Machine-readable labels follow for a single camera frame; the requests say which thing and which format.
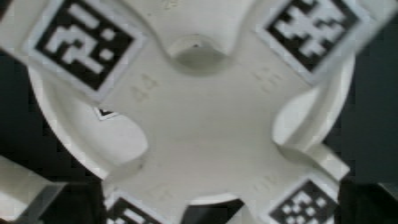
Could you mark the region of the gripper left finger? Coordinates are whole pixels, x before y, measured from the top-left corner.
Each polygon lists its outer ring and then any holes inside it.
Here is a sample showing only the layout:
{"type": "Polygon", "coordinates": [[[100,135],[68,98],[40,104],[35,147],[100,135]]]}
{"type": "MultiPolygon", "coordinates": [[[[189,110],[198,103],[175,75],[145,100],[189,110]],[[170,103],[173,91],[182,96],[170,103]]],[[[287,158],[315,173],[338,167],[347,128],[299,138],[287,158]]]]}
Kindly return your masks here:
{"type": "Polygon", "coordinates": [[[61,182],[45,186],[17,224],[106,224],[100,183],[61,182]]]}

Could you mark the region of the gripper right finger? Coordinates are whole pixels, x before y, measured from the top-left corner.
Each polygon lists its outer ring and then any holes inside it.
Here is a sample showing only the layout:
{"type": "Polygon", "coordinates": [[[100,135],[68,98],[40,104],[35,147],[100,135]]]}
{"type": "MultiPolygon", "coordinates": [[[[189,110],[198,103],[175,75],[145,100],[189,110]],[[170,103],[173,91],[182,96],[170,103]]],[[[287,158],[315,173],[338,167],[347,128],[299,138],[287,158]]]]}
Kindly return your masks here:
{"type": "Polygon", "coordinates": [[[398,224],[398,183],[342,181],[337,224],[398,224]]]}

